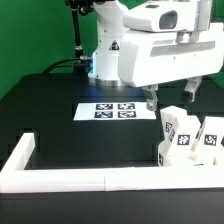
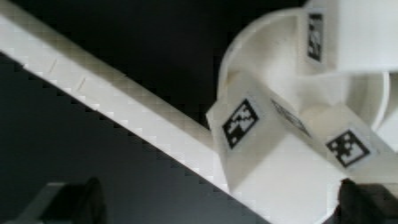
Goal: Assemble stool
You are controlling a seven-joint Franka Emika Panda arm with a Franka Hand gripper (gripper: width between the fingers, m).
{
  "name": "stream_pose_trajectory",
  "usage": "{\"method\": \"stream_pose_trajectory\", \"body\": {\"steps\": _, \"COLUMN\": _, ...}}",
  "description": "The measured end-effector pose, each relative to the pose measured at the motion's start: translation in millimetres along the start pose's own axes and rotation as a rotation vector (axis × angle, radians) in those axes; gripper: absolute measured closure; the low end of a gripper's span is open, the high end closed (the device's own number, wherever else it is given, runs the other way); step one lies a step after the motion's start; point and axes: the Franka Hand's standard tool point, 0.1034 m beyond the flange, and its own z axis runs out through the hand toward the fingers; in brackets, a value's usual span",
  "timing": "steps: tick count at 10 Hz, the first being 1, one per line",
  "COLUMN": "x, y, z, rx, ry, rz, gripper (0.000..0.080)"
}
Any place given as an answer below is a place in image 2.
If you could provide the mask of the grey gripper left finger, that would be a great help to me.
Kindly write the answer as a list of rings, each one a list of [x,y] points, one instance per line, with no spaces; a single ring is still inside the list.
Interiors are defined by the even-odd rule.
[[[50,182],[11,224],[107,224],[101,182]]]

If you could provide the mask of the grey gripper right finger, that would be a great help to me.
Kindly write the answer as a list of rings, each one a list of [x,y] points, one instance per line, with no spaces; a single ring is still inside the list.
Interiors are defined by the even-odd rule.
[[[334,224],[398,224],[398,197],[382,184],[341,181]]]

